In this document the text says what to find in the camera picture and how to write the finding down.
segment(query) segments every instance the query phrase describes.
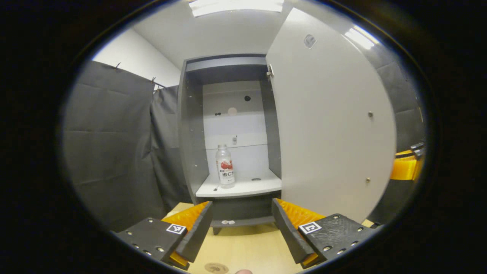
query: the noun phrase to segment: plastic bottle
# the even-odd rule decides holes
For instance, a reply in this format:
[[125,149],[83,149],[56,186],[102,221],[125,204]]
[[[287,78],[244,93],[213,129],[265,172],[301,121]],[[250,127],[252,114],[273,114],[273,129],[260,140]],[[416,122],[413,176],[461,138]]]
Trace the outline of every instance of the plastic bottle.
[[232,188],[235,186],[235,175],[233,174],[232,155],[226,145],[218,145],[216,152],[216,168],[218,179],[222,188]]

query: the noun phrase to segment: ceiling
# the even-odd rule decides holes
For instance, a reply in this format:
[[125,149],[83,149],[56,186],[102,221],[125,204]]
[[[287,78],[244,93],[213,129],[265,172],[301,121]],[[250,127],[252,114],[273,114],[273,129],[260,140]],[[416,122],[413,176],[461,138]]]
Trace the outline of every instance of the ceiling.
[[296,1],[285,0],[281,13],[240,10],[195,18],[188,1],[183,0],[161,9],[133,28],[181,69],[185,59],[194,57],[267,53]]

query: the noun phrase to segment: white cabinet door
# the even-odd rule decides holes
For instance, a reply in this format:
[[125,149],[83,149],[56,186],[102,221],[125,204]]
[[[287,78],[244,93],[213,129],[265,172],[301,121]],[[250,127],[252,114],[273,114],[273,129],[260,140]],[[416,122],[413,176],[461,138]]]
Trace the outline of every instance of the white cabinet door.
[[266,59],[274,73],[282,199],[362,222],[385,190],[396,148],[392,106],[375,69],[343,35],[298,9]]

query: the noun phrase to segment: bottle label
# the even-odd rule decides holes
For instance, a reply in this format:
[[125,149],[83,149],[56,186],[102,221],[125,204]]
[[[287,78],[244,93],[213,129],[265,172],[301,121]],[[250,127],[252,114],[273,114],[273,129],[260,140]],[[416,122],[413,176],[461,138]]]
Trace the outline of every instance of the bottle label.
[[235,182],[232,160],[216,161],[216,166],[218,169],[218,177],[221,184],[226,185]]

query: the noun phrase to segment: door hinge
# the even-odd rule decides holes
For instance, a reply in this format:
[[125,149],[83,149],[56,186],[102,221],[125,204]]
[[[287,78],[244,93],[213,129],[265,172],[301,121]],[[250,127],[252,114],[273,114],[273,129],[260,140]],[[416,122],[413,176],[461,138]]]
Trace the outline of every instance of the door hinge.
[[272,65],[268,65],[268,71],[265,73],[267,80],[270,81],[271,77],[274,77],[274,72],[272,71]]

